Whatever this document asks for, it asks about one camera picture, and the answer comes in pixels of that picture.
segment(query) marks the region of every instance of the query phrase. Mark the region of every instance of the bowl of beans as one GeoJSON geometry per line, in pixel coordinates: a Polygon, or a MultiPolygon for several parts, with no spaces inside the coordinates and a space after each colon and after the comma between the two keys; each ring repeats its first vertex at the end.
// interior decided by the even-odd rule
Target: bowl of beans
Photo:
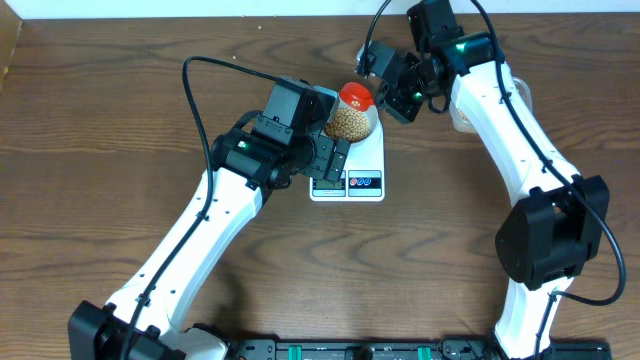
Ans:
{"type": "Polygon", "coordinates": [[[347,83],[340,90],[340,104],[334,118],[324,128],[327,136],[352,144],[365,140],[377,126],[378,111],[369,90],[358,83],[347,83]]]}

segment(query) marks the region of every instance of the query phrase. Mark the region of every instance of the wooden table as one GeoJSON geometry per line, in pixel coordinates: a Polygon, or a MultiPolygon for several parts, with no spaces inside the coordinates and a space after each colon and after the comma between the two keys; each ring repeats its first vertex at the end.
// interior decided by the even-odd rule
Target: wooden table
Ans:
{"type": "MultiPolygon", "coordinates": [[[[469,33],[484,30],[479,16],[459,19],[469,33]]],[[[104,303],[184,210],[204,169],[180,78],[187,55],[337,89],[357,80],[370,20],[28,21],[0,97],[0,357],[68,357],[78,303],[104,303]]],[[[601,309],[563,300],[552,334],[606,339],[616,359],[637,358],[640,15],[494,22],[542,127],[609,185],[607,218],[626,255],[622,299],[601,309]]],[[[375,38],[413,46],[402,16],[384,17],[375,38]]],[[[206,64],[191,74],[210,139],[263,109],[272,87],[206,64]]],[[[383,115],[383,124],[384,202],[314,203],[297,177],[229,246],[186,325],[317,339],[491,331],[507,285],[493,238],[510,209],[495,165],[448,115],[423,110],[411,126],[383,115]]],[[[603,240],[571,289],[603,298],[616,279],[603,240]]]]}

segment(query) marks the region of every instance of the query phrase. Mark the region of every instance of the beans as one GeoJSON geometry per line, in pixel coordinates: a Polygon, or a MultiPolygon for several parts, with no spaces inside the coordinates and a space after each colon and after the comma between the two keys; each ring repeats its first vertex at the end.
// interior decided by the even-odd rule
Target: beans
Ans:
{"type": "Polygon", "coordinates": [[[369,136],[369,120],[356,109],[339,108],[336,110],[335,118],[325,126],[324,131],[333,139],[344,139],[354,143],[369,136]]]}

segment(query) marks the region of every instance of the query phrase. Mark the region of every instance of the cardboard edge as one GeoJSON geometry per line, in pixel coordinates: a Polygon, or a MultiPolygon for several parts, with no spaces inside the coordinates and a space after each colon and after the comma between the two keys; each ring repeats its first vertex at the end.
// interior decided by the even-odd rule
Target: cardboard edge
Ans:
{"type": "Polygon", "coordinates": [[[9,65],[18,43],[21,28],[22,19],[16,15],[5,0],[0,0],[0,94],[9,72],[9,65]]]}

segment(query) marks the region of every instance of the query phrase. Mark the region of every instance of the cable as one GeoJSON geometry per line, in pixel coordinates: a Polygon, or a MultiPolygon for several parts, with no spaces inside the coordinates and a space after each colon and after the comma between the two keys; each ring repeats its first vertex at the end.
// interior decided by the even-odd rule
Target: cable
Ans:
{"type": "Polygon", "coordinates": [[[162,265],[158,268],[158,271],[153,275],[149,284],[144,289],[144,292],[138,298],[138,304],[136,305],[135,310],[133,311],[133,315],[131,316],[131,321],[129,322],[129,327],[127,329],[127,334],[124,339],[124,343],[122,346],[122,350],[120,352],[120,360],[126,360],[129,357],[129,351],[131,351],[131,340],[133,338],[133,332],[136,328],[136,323],[138,322],[138,318],[142,313],[142,309],[144,305],[147,303],[149,299],[149,295],[151,295],[151,291],[155,288],[156,283],[164,273],[164,271],[169,267],[169,264],[173,261],[173,259],[178,255],[184,244],[187,243],[189,237],[196,231],[202,220],[205,219],[207,212],[209,211],[209,207],[211,206],[211,201],[213,199],[213,169],[211,167],[211,158],[209,148],[209,140],[207,140],[207,133],[204,130],[204,125],[202,124],[202,119],[200,118],[200,113],[198,112],[198,107],[196,106],[196,102],[193,98],[193,94],[191,93],[191,86],[189,85],[189,76],[187,73],[189,63],[191,61],[203,61],[211,64],[222,65],[229,67],[234,70],[242,71],[244,73],[255,75],[261,77],[263,79],[278,80],[277,77],[261,73],[259,71],[251,70],[244,68],[242,66],[234,65],[228,63],[226,61],[221,61],[218,59],[208,58],[204,56],[190,56],[185,59],[184,64],[182,65],[182,84],[184,85],[184,92],[187,96],[187,101],[189,102],[189,107],[191,107],[191,112],[193,113],[193,118],[196,122],[196,127],[198,128],[198,133],[200,134],[200,140],[202,141],[202,148],[204,150],[204,157],[207,162],[207,196],[204,201],[204,205],[202,206],[202,210],[196,215],[196,219],[191,225],[191,227],[187,230],[187,232],[182,236],[182,239],[178,242],[178,244],[171,250],[171,253],[164,260],[162,265]]]}
{"type": "MultiPolygon", "coordinates": [[[[573,195],[580,204],[582,204],[585,210],[596,219],[596,222],[602,228],[602,231],[604,232],[605,236],[607,237],[607,240],[609,241],[609,244],[611,245],[611,249],[613,250],[613,254],[616,258],[616,264],[618,266],[618,286],[615,292],[613,293],[613,295],[611,295],[606,299],[591,300],[591,299],[570,294],[564,291],[559,291],[559,290],[552,291],[549,294],[549,297],[550,297],[549,305],[547,306],[548,308],[547,308],[547,311],[545,311],[542,324],[541,324],[541,330],[544,330],[544,327],[546,326],[547,319],[550,313],[550,307],[551,307],[550,304],[552,304],[553,301],[555,301],[556,296],[563,296],[568,299],[577,301],[579,303],[583,303],[591,306],[610,305],[614,303],[616,300],[618,300],[622,295],[622,293],[624,292],[624,287],[627,281],[627,271],[624,264],[624,258],[622,256],[622,252],[620,251],[620,245],[618,244],[618,241],[613,235],[613,232],[611,231],[611,229],[609,229],[609,226],[607,225],[607,223],[604,221],[604,219],[602,219],[600,214],[598,214],[598,212],[593,208],[593,206],[591,206],[591,204],[582,196],[582,194],[578,190],[576,190],[575,187],[567,179],[565,179],[564,176],[560,174],[560,172],[558,172],[558,170],[553,166],[552,162],[549,159],[547,159],[547,157],[544,155],[540,147],[538,147],[538,144],[536,144],[536,142],[531,137],[531,134],[529,134],[526,127],[520,120],[520,117],[516,113],[516,110],[513,107],[513,104],[511,103],[511,99],[509,99],[509,93],[507,92],[504,86],[504,81],[502,79],[502,67],[500,64],[500,56],[499,56],[500,47],[498,44],[498,37],[496,36],[496,31],[493,28],[493,24],[491,23],[491,20],[489,19],[489,15],[487,15],[487,12],[480,5],[480,3],[478,3],[477,0],[471,0],[471,2],[478,9],[480,14],[482,15],[482,18],[487,24],[487,27],[489,28],[489,32],[491,34],[491,44],[493,47],[493,56],[495,58],[495,63],[496,63],[496,77],[498,79],[498,87],[500,88],[500,94],[502,95],[502,100],[507,106],[507,109],[509,110],[509,113],[513,117],[514,122],[520,129],[520,132],[522,132],[522,135],[525,137],[525,139],[527,140],[527,142],[529,143],[533,151],[536,153],[536,155],[538,155],[538,157],[540,158],[540,161],[542,161],[544,168],[548,169],[549,172],[551,172],[551,174],[553,174],[553,176],[555,176],[558,179],[558,181],[560,181],[570,191],[570,194],[573,195]]],[[[536,354],[539,354],[539,346],[540,346],[540,341],[538,339],[536,341],[536,350],[535,350],[536,354]]]]}
{"type": "Polygon", "coordinates": [[[371,41],[371,35],[373,35],[373,28],[376,27],[376,22],[378,22],[378,18],[382,15],[384,9],[389,5],[391,0],[385,0],[378,9],[378,12],[371,20],[371,25],[369,26],[369,32],[367,32],[367,39],[364,41],[364,48],[362,49],[362,54],[360,55],[360,61],[358,62],[358,67],[361,68],[364,72],[363,74],[369,74],[369,42],[371,41]]]}

